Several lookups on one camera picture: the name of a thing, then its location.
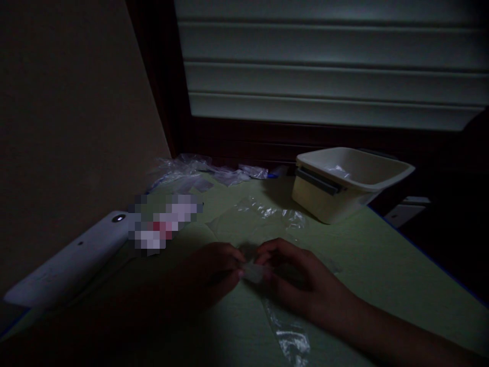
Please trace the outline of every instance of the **plastic wrap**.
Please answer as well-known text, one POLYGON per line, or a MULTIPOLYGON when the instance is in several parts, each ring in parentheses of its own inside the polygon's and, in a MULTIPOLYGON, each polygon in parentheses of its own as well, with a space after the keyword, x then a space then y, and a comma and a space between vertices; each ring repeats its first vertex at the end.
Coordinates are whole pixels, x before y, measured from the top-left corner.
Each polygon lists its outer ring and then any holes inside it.
POLYGON ((214 171, 214 179, 227 187, 248 181, 250 177, 241 170, 232 170, 228 167, 219 167, 214 171))
POLYGON ((160 185, 170 184, 179 178, 197 174, 197 171, 194 168, 179 160, 158 158, 157 161, 159 163, 158 167, 152 170, 149 174, 158 175, 159 179, 151 185, 147 193, 151 193, 160 185))
POLYGON ((306 366, 311 344, 299 320, 291 318, 288 312, 277 307, 266 297, 263 298, 263 308, 285 358, 294 367, 306 366))
POLYGON ((325 171, 331 173, 332 175, 335 175, 337 177, 342 177, 342 178, 349 178, 350 173, 346 172, 343 167, 335 165, 334 167, 326 167, 325 171))
MULTIPOLYGON (((170 184, 178 179, 185 178, 182 182, 178 183, 178 188, 174 193, 187 194, 188 191, 195 186, 200 192, 205 192, 213 187, 213 184, 207 182, 204 178, 194 180, 189 176, 198 175, 198 171, 209 171, 214 175, 214 179, 217 182, 226 186, 237 185, 243 181, 248 181, 250 176, 244 173, 242 170, 234 170, 229 167, 215 167, 213 166, 212 159, 210 157, 199 154, 180 154, 177 159, 158 158, 158 167, 152 170, 149 174, 158 175, 159 178, 153 183, 147 194, 153 192, 158 186, 170 184)), ((263 170, 259 167, 251 167, 253 169, 263 170)), ((263 176, 263 171, 256 170, 253 174, 263 176)))
POLYGON ((192 187, 196 184, 196 182, 202 178, 200 174, 190 175, 186 177, 182 177, 176 183, 176 187, 173 190, 174 194, 179 195, 188 195, 192 187))
POLYGON ((239 169, 246 173, 249 177, 257 178, 257 179, 267 179, 268 178, 268 169, 255 167, 255 166, 247 166, 247 165, 238 165, 239 169))
MULTIPOLYGON (((253 263, 256 248, 263 242, 281 237, 298 247, 311 250, 288 232, 308 225, 301 212, 272 208, 253 197, 243 199, 207 225, 219 241, 230 242, 242 251, 248 261, 242 266, 244 279, 252 283, 260 283, 266 271, 265 267, 253 263)), ((315 253, 333 273, 341 271, 333 260, 315 253)), ((303 275, 292 266, 282 265, 274 272, 296 286, 305 284, 303 275)), ((294 367, 306 366, 311 346, 300 318, 285 310, 273 295, 262 294, 262 303, 271 331, 284 356, 294 367)))
POLYGON ((204 193, 209 189, 212 189, 214 187, 214 184, 207 181, 205 178, 202 176, 199 176, 197 180, 194 182, 194 187, 199 190, 199 192, 204 193))
POLYGON ((197 171, 211 171, 211 157, 200 154, 182 153, 177 159, 197 171))

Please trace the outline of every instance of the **white box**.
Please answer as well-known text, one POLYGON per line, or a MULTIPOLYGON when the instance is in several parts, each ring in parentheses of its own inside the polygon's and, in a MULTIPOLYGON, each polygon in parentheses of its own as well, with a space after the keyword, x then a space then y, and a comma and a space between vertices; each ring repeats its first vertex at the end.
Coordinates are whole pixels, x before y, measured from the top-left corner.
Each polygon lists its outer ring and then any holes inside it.
POLYGON ((321 222, 334 224, 409 176, 414 166, 351 148, 299 154, 292 199, 321 222))

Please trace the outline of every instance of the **beige wall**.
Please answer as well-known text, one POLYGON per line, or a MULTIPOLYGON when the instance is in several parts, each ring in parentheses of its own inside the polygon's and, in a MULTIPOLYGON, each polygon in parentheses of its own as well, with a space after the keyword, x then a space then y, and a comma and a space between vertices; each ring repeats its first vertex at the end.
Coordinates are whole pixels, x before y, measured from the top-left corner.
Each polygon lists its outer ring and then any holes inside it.
POLYGON ((0 7, 3 295, 170 154, 124 0, 0 7))

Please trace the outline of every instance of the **window blind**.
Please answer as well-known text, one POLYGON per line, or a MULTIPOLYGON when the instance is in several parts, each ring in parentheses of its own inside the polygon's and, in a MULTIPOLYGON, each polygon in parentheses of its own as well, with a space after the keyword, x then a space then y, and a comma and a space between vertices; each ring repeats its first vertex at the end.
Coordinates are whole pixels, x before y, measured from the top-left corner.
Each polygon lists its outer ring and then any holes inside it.
POLYGON ((194 116, 462 130, 489 104, 460 0, 175 0, 194 116))

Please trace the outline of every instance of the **clear plastic bag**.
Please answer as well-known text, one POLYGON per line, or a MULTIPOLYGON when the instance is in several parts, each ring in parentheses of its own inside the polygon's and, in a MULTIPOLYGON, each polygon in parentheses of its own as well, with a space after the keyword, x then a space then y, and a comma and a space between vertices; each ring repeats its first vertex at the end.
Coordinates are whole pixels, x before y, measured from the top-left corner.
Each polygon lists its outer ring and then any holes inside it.
MULTIPOLYGON (((230 242, 242 251, 248 260, 243 265, 244 278, 252 283, 260 283, 266 271, 264 267, 253 263, 256 248, 263 242, 281 237, 298 247, 311 250, 288 233, 290 228, 307 226, 306 217, 301 212, 272 208, 253 197, 243 199, 207 225, 219 241, 230 242)), ((333 260, 316 255, 333 273, 341 271, 333 260)), ((302 274, 291 266, 280 266, 274 271, 297 286, 304 285, 302 274)), ((306 366, 311 346, 300 319, 267 294, 262 295, 262 303, 284 356, 294 367, 306 366)))
POLYGON ((177 159, 197 171, 211 171, 210 168, 212 166, 211 157, 200 155, 200 154, 182 153, 179 154, 177 159))
POLYGON ((237 185, 238 183, 240 184, 243 181, 248 181, 250 177, 241 170, 234 171, 228 167, 219 167, 219 169, 214 172, 214 179, 229 187, 237 185))
POLYGON ((327 172, 337 176, 337 177, 342 177, 342 178, 349 178, 350 173, 346 172, 343 167, 335 165, 334 167, 326 167, 327 172))
POLYGON ((157 161, 159 163, 158 167, 153 169, 149 174, 158 175, 159 179, 151 185, 147 193, 151 193, 162 184, 170 184, 179 178, 197 174, 194 168, 179 160, 158 158, 157 161))
POLYGON ((181 178, 177 182, 177 186, 173 190, 173 193, 179 194, 179 195, 188 195, 190 193, 190 190, 192 189, 192 187, 199 180, 199 178, 202 178, 202 176, 200 174, 186 176, 186 177, 181 178))
POLYGON ((202 176, 199 176, 197 178, 197 181, 194 182, 194 187, 199 190, 199 192, 204 193, 209 189, 212 189, 214 187, 214 184, 207 181, 205 178, 202 176))
POLYGON ((267 179, 268 178, 268 169, 255 167, 255 166, 247 166, 247 165, 238 165, 239 169, 246 173, 249 177, 257 178, 257 179, 267 179))

